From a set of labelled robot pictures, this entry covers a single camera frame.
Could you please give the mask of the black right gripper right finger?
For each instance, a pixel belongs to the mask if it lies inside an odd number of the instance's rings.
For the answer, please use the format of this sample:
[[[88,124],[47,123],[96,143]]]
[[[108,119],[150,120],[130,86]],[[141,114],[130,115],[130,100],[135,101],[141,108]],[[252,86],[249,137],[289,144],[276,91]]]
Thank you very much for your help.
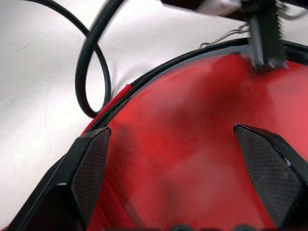
[[[236,124],[233,131],[250,180],[274,225],[308,229],[308,161],[269,130]]]

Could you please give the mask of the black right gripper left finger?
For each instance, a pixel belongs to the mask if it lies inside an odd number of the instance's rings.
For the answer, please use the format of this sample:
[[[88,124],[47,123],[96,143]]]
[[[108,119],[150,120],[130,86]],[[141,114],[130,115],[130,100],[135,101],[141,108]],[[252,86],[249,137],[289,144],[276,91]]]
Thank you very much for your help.
[[[86,231],[102,187],[110,137],[109,127],[78,137],[5,231]]]

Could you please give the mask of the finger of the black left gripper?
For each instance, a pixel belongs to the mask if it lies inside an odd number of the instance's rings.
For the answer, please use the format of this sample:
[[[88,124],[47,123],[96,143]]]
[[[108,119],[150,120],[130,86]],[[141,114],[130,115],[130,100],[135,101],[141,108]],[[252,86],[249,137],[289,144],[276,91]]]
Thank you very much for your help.
[[[261,36],[267,69],[285,67],[285,48],[281,40],[281,24],[275,4],[261,5]]]
[[[250,14],[247,23],[249,25],[249,46],[253,67],[255,70],[266,70],[261,36],[261,12]]]

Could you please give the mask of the black and red paddle case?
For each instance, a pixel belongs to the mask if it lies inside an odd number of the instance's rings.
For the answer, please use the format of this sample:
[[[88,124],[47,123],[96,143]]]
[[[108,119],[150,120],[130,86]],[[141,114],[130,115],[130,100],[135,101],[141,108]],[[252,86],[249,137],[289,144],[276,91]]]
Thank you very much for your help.
[[[257,74],[237,39],[175,58],[125,86],[88,126],[112,134],[87,231],[277,228],[250,180],[236,124],[283,137],[308,161],[308,46]]]

